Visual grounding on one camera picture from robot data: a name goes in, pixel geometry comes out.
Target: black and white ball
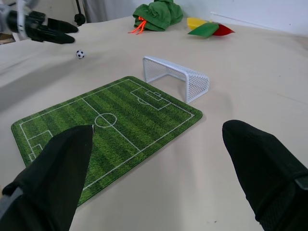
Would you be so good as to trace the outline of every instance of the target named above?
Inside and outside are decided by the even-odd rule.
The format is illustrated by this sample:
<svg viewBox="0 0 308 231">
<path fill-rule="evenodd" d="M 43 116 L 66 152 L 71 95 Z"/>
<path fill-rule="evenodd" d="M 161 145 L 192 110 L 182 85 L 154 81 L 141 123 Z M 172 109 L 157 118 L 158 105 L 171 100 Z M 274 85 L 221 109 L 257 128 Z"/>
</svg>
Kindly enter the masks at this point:
<svg viewBox="0 0 308 231">
<path fill-rule="evenodd" d="M 85 57 L 85 53 L 84 53 L 82 50 L 78 50 L 78 51 L 76 52 L 76 56 L 77 56 L 77 58 L 79 58 L 79 59 L 83 59 L 83 58 Z"/>
</svg>

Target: green soccer field mat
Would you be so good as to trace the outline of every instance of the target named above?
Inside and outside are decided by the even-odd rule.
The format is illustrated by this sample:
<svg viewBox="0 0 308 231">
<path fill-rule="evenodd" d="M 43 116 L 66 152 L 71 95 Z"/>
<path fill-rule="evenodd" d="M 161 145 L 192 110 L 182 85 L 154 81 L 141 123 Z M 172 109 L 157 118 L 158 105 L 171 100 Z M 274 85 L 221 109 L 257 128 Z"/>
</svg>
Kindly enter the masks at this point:
<svg viewBox="0 0 308 231">
<path fill-rule="evenodd" d="M 54 135 L 94 124 L 80 205 L 201 118 L 199 110 L 135 77 L 125 77 L 23 118 L 12 125 L 12 132 L 28 166 Z"/>
</svg>

